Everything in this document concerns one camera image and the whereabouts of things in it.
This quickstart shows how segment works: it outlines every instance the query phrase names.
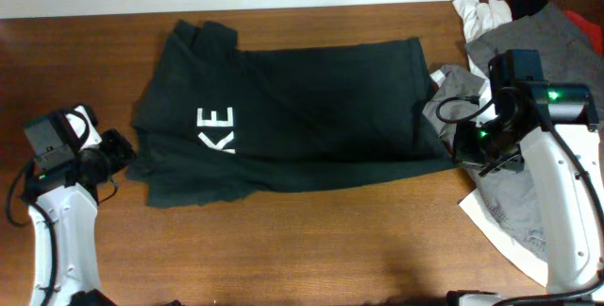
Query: red cloth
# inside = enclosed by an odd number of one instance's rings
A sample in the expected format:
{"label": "red cloth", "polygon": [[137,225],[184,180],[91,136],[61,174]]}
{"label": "red cloth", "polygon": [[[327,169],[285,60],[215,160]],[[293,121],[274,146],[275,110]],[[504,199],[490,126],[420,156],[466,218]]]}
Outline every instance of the red cloth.
{"label": "red cloth", "polygon": [[592,43],[594,50],[602,55],[602,27],[600,25],[596,25],[585,18],[581,17],[578,13],[573,11],[565,11],[566,16],[570,18],[570,20],[578,26],[583,33],[589,38],[589,41]]}

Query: wood grain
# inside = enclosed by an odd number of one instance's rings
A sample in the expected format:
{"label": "wood grain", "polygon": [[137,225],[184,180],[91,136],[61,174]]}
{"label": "wood grain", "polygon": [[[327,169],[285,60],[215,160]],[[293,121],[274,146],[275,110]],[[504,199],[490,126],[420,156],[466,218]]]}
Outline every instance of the wood grain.
{"label": "wood grain", "polygon": [[[589,10],[602,0],[566,0]],[[31,150],[21,125],[76,102],[100,130],[129,126],[164,40],[177,19],[221,22],[243,49],[372,43],[418,36],[430,70],[465,65],[461,21],[450,3],[266,9],[0,21],[0,189]],[[146,187],[122,175],[99,209],[98,264],[120,305],[179,298],[204,304],[362,304],[441,297],[448,290],[506,296],[543,288],[506,261],[457,206],[473,189],[461,170],[354,189],[256,193],[203,208],[144,206]],[[101,188],[108,194],[110,188]],[[21,205],[17,217],[25,218]],[[26,304],[33,230],[0,218],[5,304]]]}

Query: pile of clothes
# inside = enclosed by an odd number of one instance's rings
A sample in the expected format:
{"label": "pile of clothes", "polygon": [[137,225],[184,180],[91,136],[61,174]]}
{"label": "pile of clothes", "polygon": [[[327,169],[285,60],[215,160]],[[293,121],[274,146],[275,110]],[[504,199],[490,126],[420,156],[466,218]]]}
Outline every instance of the pile of clothes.
{"label": "pile of clothes", "polygon": [[[572,11],[561,11],[548,0],[455,0],[453,6],[463,19],[470,72],[446,65],[432,74],[440,86],[424,108],[424,115],[441,139],[452,146],[454,125],[436,117],[444,99],[459,95],[481,95],[490,90],[486,79],[488,62],[510,49],[534,49],[541,56],[545,79],[550,82],[583,83],[590,87],[598,116],[604,116],[604,59],[602,29]],[[478,110],[467,102],[443,106],[450,118],[461,118]],[[598,131],[604,139],[604,128]],[[600,143],[600,161],[604,143]],[[468,170],[478,188],[461,207],[494,245],[514,264],[542,285],[547,281],[547,245],[530,172],[499,171],[484,178]]]}

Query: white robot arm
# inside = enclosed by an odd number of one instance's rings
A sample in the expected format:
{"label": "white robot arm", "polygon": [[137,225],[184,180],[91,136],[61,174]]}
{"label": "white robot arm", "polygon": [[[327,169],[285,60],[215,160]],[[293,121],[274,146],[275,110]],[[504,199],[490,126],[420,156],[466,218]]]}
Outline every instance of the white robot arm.
{"label": "white robot arm", "polygon": [[[96,264],[94,221],[96,186],[117,183],[112,174],[136,158],[116,130],[102,135],[89,107],[59,110],[25,125],[36,157],[22,170],[35,234],[36,271],[31,305],[115,305],[103,296]],[[33,165],[40,168],[33,175]],[[13,182],[9,195],[16,183]],[[22,226],[12,219],[16,226]]]}
{"label": "white robot arm", "polygon": [[544,81],[536,51],[508,51],[492,59],[489,68],[491,90],[478,101],[476,113],[449,120],[439,107],[437,115],[458,125],[458,162],[481,169],[482,176],[499,168],[518,170],[522,161],[528,167],[547,240],[548,296],[502,300],[497,295],[453,293],[453,303],[604,301],[604,188],[589,89]]}

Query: black cloth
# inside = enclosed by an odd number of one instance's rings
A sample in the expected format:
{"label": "black cloth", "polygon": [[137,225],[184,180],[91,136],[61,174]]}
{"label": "black cloth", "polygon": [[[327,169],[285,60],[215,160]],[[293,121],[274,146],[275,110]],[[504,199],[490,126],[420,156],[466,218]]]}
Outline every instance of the black cloth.
{"label": "black cloth", "polygon": [[434,92],[416,38],[279,51],[236,45],[235,30],[212,22],[179,22],[169,36],[136,111],[140,152],[127,171],[149,184],[149,205],[346,188],[452,167],[422,116]]}
{"label": "black cloth", "polygon": [[518,20],[522,17],[531,16],[539,12],[547,5],[547,0],[510,0],[512,19]]}

